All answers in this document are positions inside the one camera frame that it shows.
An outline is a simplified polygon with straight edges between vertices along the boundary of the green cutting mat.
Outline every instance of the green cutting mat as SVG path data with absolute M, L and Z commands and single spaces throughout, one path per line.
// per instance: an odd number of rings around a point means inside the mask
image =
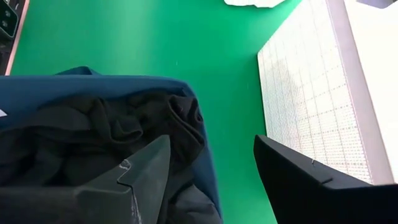
M 275 223 L 252 145 L 265 134 L 257 52 L 300 0 L 273 9 L 223 0 L 31 0 L 12 75 L 87 65 L 187 81 L 214 152 L 226 224 Z

